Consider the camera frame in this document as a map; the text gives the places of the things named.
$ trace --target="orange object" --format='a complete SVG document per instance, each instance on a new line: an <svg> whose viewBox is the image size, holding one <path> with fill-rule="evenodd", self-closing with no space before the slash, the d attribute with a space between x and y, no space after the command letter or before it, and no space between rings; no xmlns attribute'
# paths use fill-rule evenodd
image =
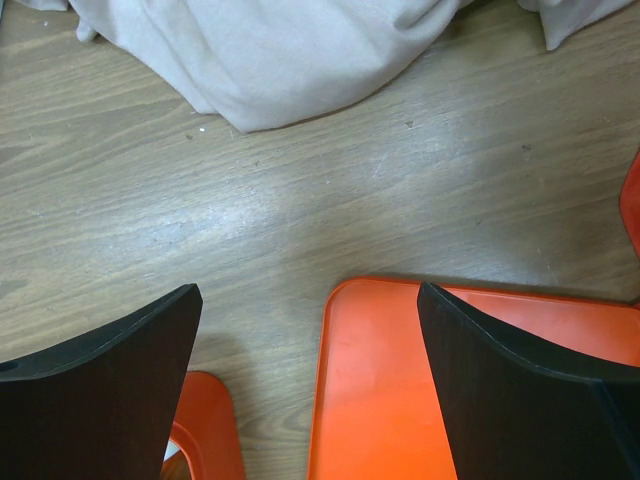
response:
<svg viewBox="0 0 640 480"><path fill-rule="evenodd" d="M213 375L187 373L169 439L193 480L245 480L231 395Z"/></svg>
<svg viewBox="0 0 640 480"><path fill-rule="evenodd" d="M456 480L418 319L418 282L355 278L329 297L309 480ZM446 287L476 308L582 353L640 366L640 310Z"/></svg>
<svg viewBox="0 0 640 480"><path fill-rule="evenodd" d="M633 248L640 257L640 150L622 186L620 214Z"/></svg>

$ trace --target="wooden table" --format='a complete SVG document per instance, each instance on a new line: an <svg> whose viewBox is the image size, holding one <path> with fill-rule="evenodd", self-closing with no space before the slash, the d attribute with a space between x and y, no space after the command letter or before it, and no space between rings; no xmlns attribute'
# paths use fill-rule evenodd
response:
<svg viewBox="0 0 640 480"><path fill-rule="evenodd" d="M249 478L302 479L341 280L640 292L640 4L547 54L536 15L479 1L365 101L249 135L76 23L0 25L0 360L197 282L191 365L230 388Z"/></svg>

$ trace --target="white cloth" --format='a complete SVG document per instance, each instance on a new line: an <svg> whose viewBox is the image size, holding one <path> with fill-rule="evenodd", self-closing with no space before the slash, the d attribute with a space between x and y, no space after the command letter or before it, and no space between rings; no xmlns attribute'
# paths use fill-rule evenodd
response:
<svg viewBox="0 0 640 480"><path fill-rule="evenodd" d="M65 9L68 0L19 0ZM632 0L520 0L547 45ZM97 31L200 113L240 131L280 127L361 100L422 53L470 0L71 0L78 38Z"/></svg>

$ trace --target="black plastic part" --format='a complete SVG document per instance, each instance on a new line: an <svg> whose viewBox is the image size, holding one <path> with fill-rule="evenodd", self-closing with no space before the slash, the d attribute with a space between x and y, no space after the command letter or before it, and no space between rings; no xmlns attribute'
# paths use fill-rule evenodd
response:
<svg viewBox="0 0 640 480"><path fill-rule="evenodd" d="M0 475L157 479L202 299L185 285L120 320L0 364Z"/></svg>
<svg viewBox="0 0 640 480"><path fill-rule="evenodd" d="M459 480L640 479L640 369L560 347L442 288L418 297Z"/></svg>

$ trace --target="red plastic object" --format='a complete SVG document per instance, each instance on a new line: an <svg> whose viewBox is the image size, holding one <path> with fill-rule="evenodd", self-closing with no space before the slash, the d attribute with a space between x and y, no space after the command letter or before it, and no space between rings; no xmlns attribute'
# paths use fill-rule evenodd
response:
<svg viewBox="0 0 640 480"><path fill-rule="evenodd" d="M622 186L620 214L633 248L640 257L640 150Z"/></svg>
<svg viewBox="0 0 640 480"><path fill-rule="evenodd" d="M567 348L640 366L640 311L626 305L447 287ZM416 299L419 283L356 278L324 314L309 480L456 480Z"/></svg>
<svg viewBox="0 0 640 480"><path fill-rule="evenodd" d="M231 395L204 372L188 372L170 440L187 459L192 480L245 480Z"/></svg>

